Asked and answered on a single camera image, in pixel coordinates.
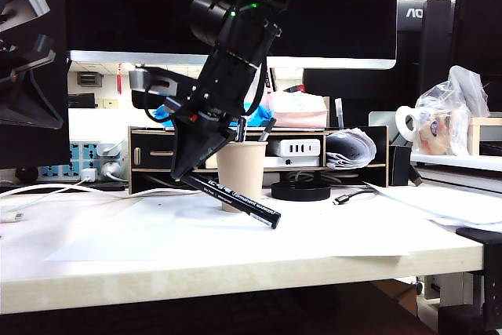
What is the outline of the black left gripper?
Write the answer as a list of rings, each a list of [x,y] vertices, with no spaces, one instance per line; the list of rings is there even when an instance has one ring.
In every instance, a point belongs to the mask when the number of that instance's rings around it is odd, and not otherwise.
[[[1,125],[60,129],[64,121],[35,80],[32,69],[50,64],[54,40],[38,35],[31,48],[1,39]]]

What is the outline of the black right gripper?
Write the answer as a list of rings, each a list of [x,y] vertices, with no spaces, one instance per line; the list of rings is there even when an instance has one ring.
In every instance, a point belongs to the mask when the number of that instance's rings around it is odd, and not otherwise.
[[[230,141],[234,120],[251,115],[264,94],[264,55],[245,59],[227,51],[209,55],[197,87],[175,111],[176,147],[172,178],[197,169]],[[205,129],[219,129],[208,133]]]

